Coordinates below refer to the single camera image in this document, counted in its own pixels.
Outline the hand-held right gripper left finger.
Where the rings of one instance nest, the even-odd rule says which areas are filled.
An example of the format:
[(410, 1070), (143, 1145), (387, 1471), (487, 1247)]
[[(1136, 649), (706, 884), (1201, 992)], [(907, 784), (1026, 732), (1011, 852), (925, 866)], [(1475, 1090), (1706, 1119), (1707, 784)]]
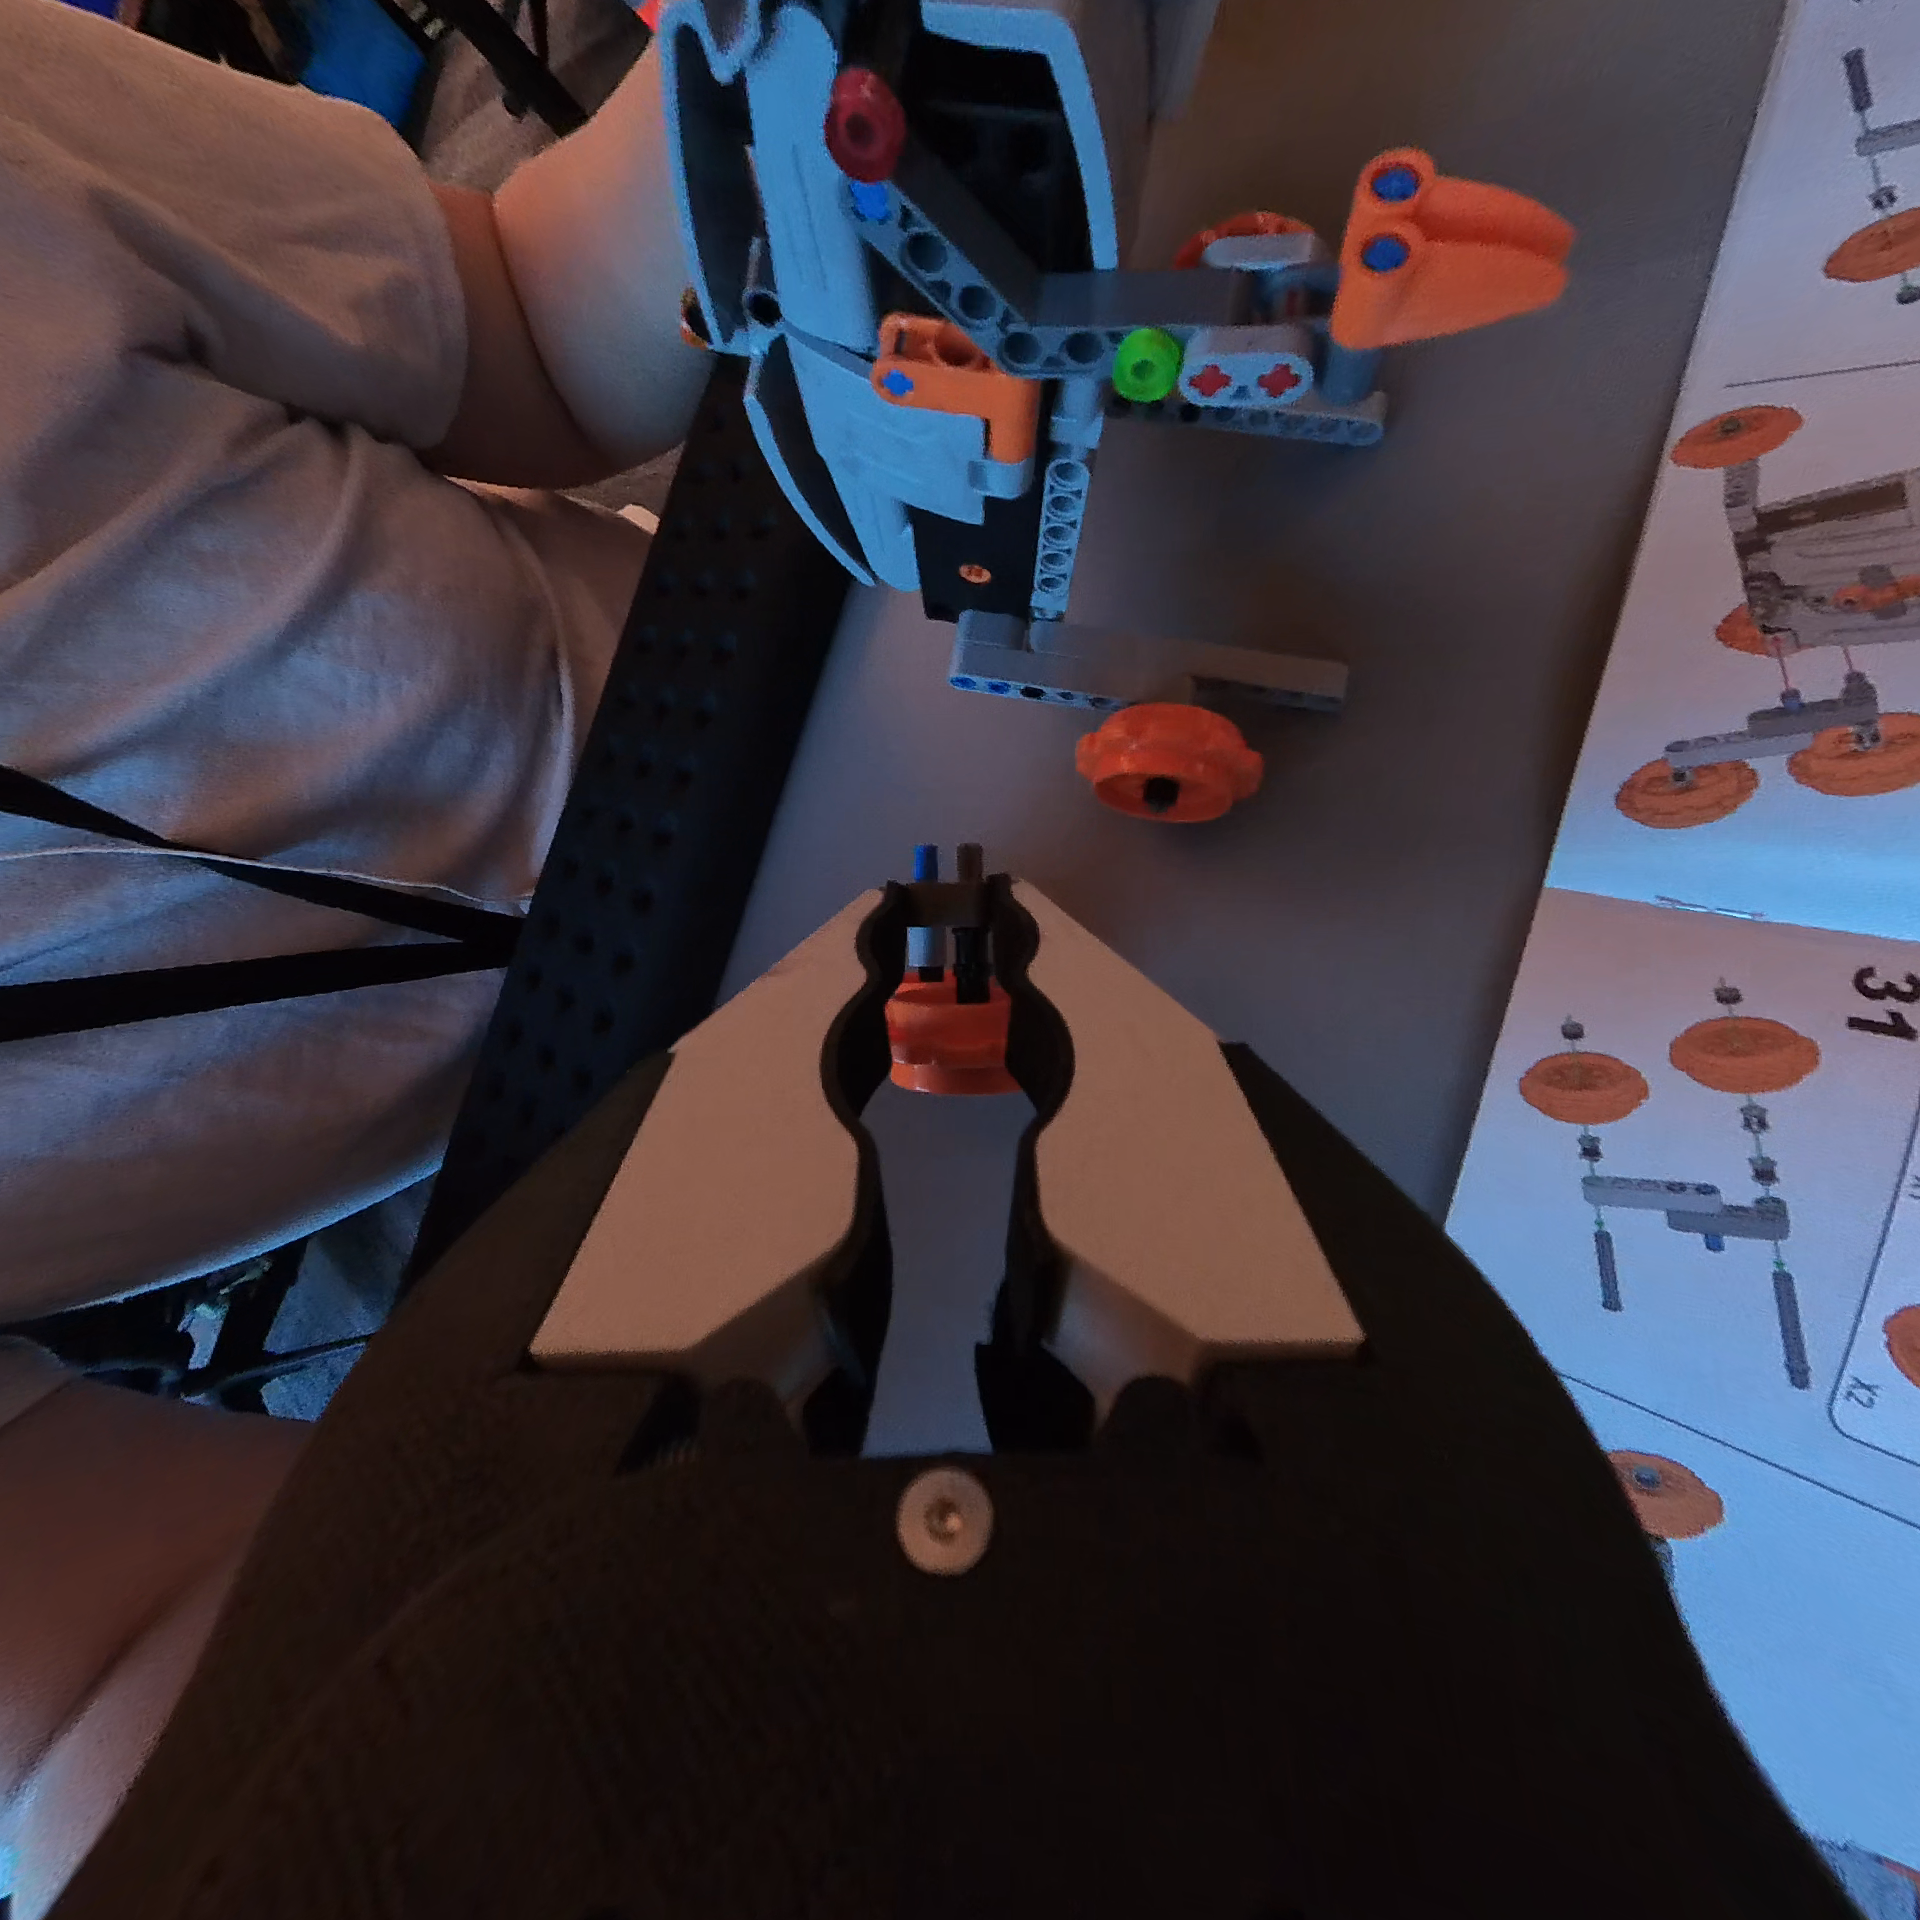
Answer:
[(759, 1384), (817, 1452), (863, 1452), (895, 1299), (864, 1113), (903, 967), (890, 882), (673, 1047), (533, 1335), (538, 1367)]

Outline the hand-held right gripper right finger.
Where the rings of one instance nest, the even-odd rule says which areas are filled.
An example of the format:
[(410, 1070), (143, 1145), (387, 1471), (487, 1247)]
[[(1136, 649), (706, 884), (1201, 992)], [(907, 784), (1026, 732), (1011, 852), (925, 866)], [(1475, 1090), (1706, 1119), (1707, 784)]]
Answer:
[(992, 882), (1033, 1116), (982, 1347), (998, 1452), (1083, 1448), (1144, 1378), (1355, 1361), (1363, 1328), (1226, 1043), (1033, 882)]

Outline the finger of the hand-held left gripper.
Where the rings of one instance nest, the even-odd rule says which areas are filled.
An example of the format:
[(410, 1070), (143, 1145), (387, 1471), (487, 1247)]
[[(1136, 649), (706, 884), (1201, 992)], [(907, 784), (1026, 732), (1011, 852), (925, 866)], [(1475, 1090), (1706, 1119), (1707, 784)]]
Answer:
[(664, 4), (657, 26), (690, 288), (709, 345), (731, 354), (751, 347), (746, 282), (759, 234), (746, 82), (757, 38), (757, 4)]

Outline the orange wheels grey beam assembly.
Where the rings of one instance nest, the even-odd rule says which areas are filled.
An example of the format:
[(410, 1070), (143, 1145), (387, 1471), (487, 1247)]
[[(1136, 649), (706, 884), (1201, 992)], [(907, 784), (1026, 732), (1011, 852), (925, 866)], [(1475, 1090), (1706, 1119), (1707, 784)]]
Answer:
[(935, 1098), (1017, 1092), (1006, 1065), (1011, 1014), (983, 919), (910, 926), (885, 1009), (895, 1086)]

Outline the grey orange toy robot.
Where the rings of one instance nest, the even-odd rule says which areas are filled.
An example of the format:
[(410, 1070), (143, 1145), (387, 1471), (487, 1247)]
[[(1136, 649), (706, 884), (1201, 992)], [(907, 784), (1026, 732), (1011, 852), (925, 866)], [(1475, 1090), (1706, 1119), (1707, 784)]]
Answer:
[(1386, 350), (1549, 306), (1573, 226), (1391, 150), (1335, 248), (1259, 211), (1133, 270), (1217, 4), (757, 8), (737, 356), (782, 495), (855, 580), (953, 625), (953, 688), (1090, 713), (1075, 766), (1105, 808), (1223, 819), (1264, 778), (1223, 704), (1338, 713), (1349, 673), (1071, 623), (1107, 420), (1376, 446)]

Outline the person's left forearm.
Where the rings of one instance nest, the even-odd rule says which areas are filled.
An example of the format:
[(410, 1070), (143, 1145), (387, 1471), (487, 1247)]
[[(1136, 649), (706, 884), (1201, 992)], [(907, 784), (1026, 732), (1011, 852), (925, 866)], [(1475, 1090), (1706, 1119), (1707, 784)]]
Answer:
[(437, 183), (463, 287), (461, 401), (424, 462), (506, 490), (587, 490), (685, 444), (709, 354), (681, 334), (688, 265), (661, 44), (586, 128), (496, 193)]

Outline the white open instruction booklet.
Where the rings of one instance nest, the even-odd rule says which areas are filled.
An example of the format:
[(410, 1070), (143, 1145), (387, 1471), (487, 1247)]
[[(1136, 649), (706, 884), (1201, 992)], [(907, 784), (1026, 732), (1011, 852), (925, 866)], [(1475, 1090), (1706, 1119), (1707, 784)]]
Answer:
[(1917, 4), (1787, 4), (1448, 1227), (1917, 1912)]

